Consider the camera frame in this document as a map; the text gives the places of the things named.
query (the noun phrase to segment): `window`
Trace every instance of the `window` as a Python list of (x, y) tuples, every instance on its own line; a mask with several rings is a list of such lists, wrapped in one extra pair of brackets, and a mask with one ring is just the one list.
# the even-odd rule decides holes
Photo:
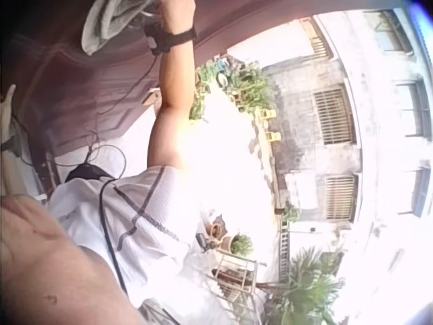
[(310, 39), (311, 47), (314, 54), (307, 56), (304, 60), (317, 58), (329, 58), (331, 51), (327, 46), (325, 37), (320, 33), (319, 27), (312, 18), (303, 18), (299, 20), (302, 28)]
[(422, 82), (396, 86), (403, 131), (407, 137), (431, 137), (430, 109)]
[(357, 184), (358, 178), (353, 175), (326, 179), (327, 220), (353, 220)]
[(355, 142), (353, 119), (343, 89), (314, 93), (324, 144)]
[(399, 179), (397, 212), (400, 215), (416, 215), (421, 217), (426, 203), (426, 195), (430, 180), (429, 169), (405, 171)]
[(364, 15), (383, 51), (412, 51), (406, 33), (392, 10), (365, 12)]

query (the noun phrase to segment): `leaves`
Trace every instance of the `leaves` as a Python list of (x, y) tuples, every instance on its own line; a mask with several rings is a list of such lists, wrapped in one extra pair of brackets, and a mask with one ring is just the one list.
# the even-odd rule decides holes
[(231, 82), (225, 91), (227, 95), (235, 96), (240, 112), (275, 107), (268, 80), (257, 63), (242, 64), (233, 69), (228, 77)]
[(217, 65), (214, 62), (207, 62), (205, 65), (196, 69), (196, 90), (194, 91), (194, 102), (189, 111), (190, 120), (199, 120), (204, 113), (204, 100), (210, 93), (209, 84), (217, 76)]
[(337, 253), (323, 254), (311, 247), (292, 258), (289, 280), (276, 307), (282, 315), (278, 324), (335, 324), (332, 305), (344, 286), (333, 275), (337, 257)]
[(230, 249), (234, 255), (247, 257), (253, 251), (253, 243), (247, 235), (236, 235), (233, 239)]
[(290, 204), (289, 201), (286, 202), (286, 207), (284, 208), (282, 218), (287, 222), (297, 222), (299, 221), (300, 211), (293, 205)]

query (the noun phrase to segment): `electrical cable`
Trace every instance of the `electrical cable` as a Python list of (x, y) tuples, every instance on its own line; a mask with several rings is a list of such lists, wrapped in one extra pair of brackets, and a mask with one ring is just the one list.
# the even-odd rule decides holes
[(152, 71), (152, 69), (155, 66), (156, 61), (158, 60), (158, 56), (155, 56), (154, 61), (152, 62), (152, 64), (150, 64), (150, 67), (148, 68), (148, 70), (145, 72), (145, 74), (143, 74), (142, 77), (140, 77), (140, 79), (138, 79), (134, 85), (132, 85), (132, 87), (128, 90), (128, 92), (126, 94), (124, 94), (122, 96), (122, 98), (120, 98), (115, 105), (113, 105), (113, 107), (108, 108), (107, 110), (103, 111), (102, 113), (97, 113), (97, 114), (105, 114), (108, 113), (109, 111), (115, 109), (117, 107), (117, 105), (119, 105), (121, 102), (123, 102), (123, 100), (129, 96), (129, 94), (132, 92), (132, 90), (134, 90), (136, 88), (136, 86), (138, 86), (140, 84), (140, 82), (142, 82), (144, 80), (145, 77), (148, 76), (148, 74)]
[[(142, 82), (142, 80), (144, 80), (145, 77), (147, 77), (147, 75), (152, 71), (152, 68), (154, 67), (157, 59), (158, 59), (158, 56), (155, 56), (154, 61), (152, 62), (152, 64), (150, 65), (150, 68), (146, 71), (146, 73), (129, 89), (129, 91), (127, 92), (127, 94), (124, 95), (117, 103), (115, 103), (115, 105), (111, 109), (109, 109), (108, 111), (115, 109), (115, 107), (117, 105), (119, 105), (119, 103), (121, 103), (121, 101), (123, 101), (123, 99), (125, 99), (126, 97), (128, 97), (128, 95), (132, 92), (132, 90), (138, 84), (140, 84), (140, 82)], [(121, 177), (123, 176), (124, 171), (126, 170), (126, 167), (127, 167), (126, 156), (124, 155), (123, 152), (122, 152), (122, 154), (123, 154), (124, 159), (125, 159), (125, 164), (124, 164), (124, 170), (120, 174)], [(105, 188), (107, 187), (108, 184), (110, 184), (110, 183), (112, 183), (112, 182), (114, 182), (116, 180), (117, 179), (110, 179), (101, 188), (101, 192), (99, 193), (99, 218), (101, 219), (102, 228), (104, 229), (104, 237), (106, 239), (108, 250), (110, 252), (111, 259), (113, 261), (114, 269), (116, 270), (116, 274), (117, 274), (117, 278), (119, 280), (119, 284), (122, 287), (122, 290), (124, 291), (124, 293), (128, 297), (127, 286), (124, 283), (122, 271), (120, 270), (120, 267), (119, 267), (119, 264), (118, 264), (118, 261), (117, 261), (117, 257), (116, 257), (116, 253), (114, 252), (113, 245), (112, 245), (111, 239), (110, 239), (110, 235), (108, 233), (107, 220), (106, 220), (107, 218), (106, 218), (106, 214), (105, 214), (105, 211), (104, 211), (104, 198), (103, 198), (104, 190), (105, 190)]]
[(104, 190), (107, 187), (108, 184), (117, 181), (116, 178), (110, 179), (101, 188), (101, 192), (99, 193), (99, 218), (101, 219), (102, 228), (104, 229), (104, 237), (107, 242), (108, 250), (110, 252), (111, 258), (113, 260), (114, 269), (117, 273), (117, 278), (119, 280), (119, 284), (122, 287), (123, 292), (128, 296), (128, 290), (127, 286), (124, 283), (122, 272), (119, 267), (119, 263), (117, 262), (116, 253), (114, 252), (113, 245), (111, 243), (110, 235), (108, 234), (108, 228), (107, 228), (107, 220), (106, 220), (106, 214), (104, 212), (104, 200), (103, 200), (103, 194)]
[[(144, 80), (144, 78), (145, 77), (147, 77), (148, 76), (148, 74), (152, 71), (152, 69), (153, 69), (153, 67), (155, 66), (155, 64), (156, 64), (156, 62), (157, 62), (157, 60), (158, 60), (158, 56), (155, 56), (155, 58), (154, 58), (154, 61), (152, 62), (152, 64), (150, 65), (150, 67), (148, 68), (148, 70), (145, 72), (145, 74), (128, 90), (128, 92), (125, 94), (125, 95), (123, 95), (122, 96), (122, 98), (120, 98), (116, 103), (115, 103), (115, 105), (113, 105), (113, 107), (111, 107), (111, 108), (109, 108), (108, 110), (106, 110), (106, 111), (104, 111), (104, 112), (102, 112), (102, 113), (96, 113), (96, 120), (97, 120), (97, 117), (98, 117), (98, 115), (100, 115), (100, 114), (105, 114), (105, 113), (107, 113), (107, 112), (109, 112), (109, 111), (111, 111), (111, 110), (113, 110), (113, 109), (115, 109), (116, 107), (117, 107), (117, 105), (119, 105), (125, 98), (127, 98), (128, 96), (129, 96), (129, 94), (132, 92), (132, 90), (134, 90), (134, 88), (136, 88), (136, 86), (138, 86), (139, 84), (140, 84), (140, 82), (142, 82), (143, 80)], [(28, 130), (24, 127), (24, 125), (16, 118), (16, 116), (14, 116), (14, 118), (15, 118), (15, 120), (18, 122), (18, 124), (21, 126), (21, 128), (23, 129), (23, 130), (25, 130), (25, 132), (27, 133), (27, 136), (29, 136), (30, 135), (30, 133), (28, 132)], [(102, 147), (104, 147), (104, 146), (106, 146), (106, 147), (113, 147), (113, 148), (116, 148), (116, 149), (118, 149), (119, 150), (119, 152), (123, 155), (123, 157), (124, 157), (124, 161), (125, 161), (125, 164), (124, 164), (124, 168), (123, 168), (123, 171), (122, 171), (122, 173), (120, 174), (120, 177), (119, 178), (121, 178), (122, 176), (123, 176), (123, 174), (124, 174), (124, 172), (125, 172), (125, 170), (126, 170), (126, 167), (127, 167), (127, 158), (126, 158), (126, 156), (124, 155), (124, 152), (120, 149), (120, 148), (118, 148), (118, 147), (116, 147), (116, 146), (114, 146), (114, 145), (111, 145), (111, 144), (104, 144), (104, 145), (102, 145), (102, 146), (99, 146), (97, 149), (99, 149), (99, 148), (102, 148)], [(87, 154), (87, 156), (86, 156), (86, 159), (89, 159), (90, 158), (90, 155), (91, 155), (91, 152), (90, 153), (88, 153)], [(57, 164), (57, 163), (55, 163), (57, 166), (61, 166), (61, 167), (76, 167), (76, 166), (78, 166), (78, 165), (74, 165), (74, 166), (68, 166), (68, 165), (61, 165), (61, 164)], [(111, 243), (111, 239), (110, 239), (110, 235), (109, 235), (109, 233), (108, 233), (108, 228), (107, 228), (107, 221), (106, 221), (106, 214), (105, 214), (105, 212), (104, 212), (104, 198), (103, 198), (103, 195), (104, 195), (104, 190), (106, 189), (106, 187), (108, 186), (108, 184), (110, 184), (110, 183), (112, 183), (112, 182), (114, 182), (114, 181), (117, 181), (118, 179), (117, 178), (114, 178), (114, 179), (110, 179), (109, 181), (107, 181), (106, 183), (104, 183), (103, 184), (103, 186), (102, 186), (102, 188), (101, 188), (101, 191), (99, 192), (99, 218), (101, 219), (101, 224), (102, 224), (102, 228), (104, 229), (104, 237), (105, 237), (105, 239), (106, 239), (106, 243), (107, 243), (107, 246), (108, 246), (108, 250), (109, 250), (109, 252), (110, 252), (110, 255), (111, 255), (111, 258), (112, 258), (112, 261), (113, 261), (113, 265), (114, 265), (114, 269), (116, 270), (116, 274), (117, 274), (117, 278), (118, 278), (118, 281), (119, 281), (119, 283), (120, 283), (120, 286), (122, 287), (122, 289), (123, 289), (123, 291), (124, 291), (124, 293), (128, 296), (128, 291), (127, 291), (127, 287), (126, 287), (126, 285), (125, 285), (125, 283), (124, 283), (124, 279), (123, 279), (123, 275), (122, 275), (122, 272), (121, 272), (121, 270), (120, 270), (120, 267), (119, 267), (119, 264), (118, 264), (118, 261), (117, 261), (117, 258), (116, 258), (116, 253), (114, 252), (114, 249), (113, 249), (113, 246), (112, 246), (112, 243)]]
[(122, 178), (122, 176), (124, 175), (124, 172), (125, 172), (126, 169), (127, 169), (127, 156), (124, 154), (124, 152), (122, 151), (122, 149), (120, 149), (118, 146), (115, 146), (114, 144), (102, 144), (102, 145), (100, 145), (99, 147), (97, 147), (97, 148), (95, 149), (95, 151), (96, 151), (96, 150), (99, 150), (99, 149), (101, 149), (101, 148), (104, 148), (104, 147), (117, 149), (117, 150), (120, 152), (120, 154), (123, 156), (123, 161), (124, 161), (123, 170), (122, 170), (122, 172), (120, 173), (119, 177), (117, 177), (117, 179)]

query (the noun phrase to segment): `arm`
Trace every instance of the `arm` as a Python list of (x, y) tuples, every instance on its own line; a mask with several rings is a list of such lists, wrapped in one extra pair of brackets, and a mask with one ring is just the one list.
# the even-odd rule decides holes
[[(180, 34), (193, 26), (194, 0), (162, 0), (166, 31)], [(192, 41), (173, 47), (162, 56), (160, 87), (162, 106), (150, 135), (147, 166), (185, 169), (182, 144), (195, 89)]]

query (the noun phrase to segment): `black watch strap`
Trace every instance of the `black watch strap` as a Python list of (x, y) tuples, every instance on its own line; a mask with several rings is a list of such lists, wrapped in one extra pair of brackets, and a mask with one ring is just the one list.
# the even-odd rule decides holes
[(182, 32), (181, 34), (174, 35), (169, 32), (160, 31), (158, 33), (152, 33), (152, 35), (149, 36), (151, 37), (150, 49), (152, 53), (157, 56), (161, 53), (168, 53), (174, 46), (192, 41), (197, 37), (197, 34), (195, 28), (193, 27), (186, 32)]

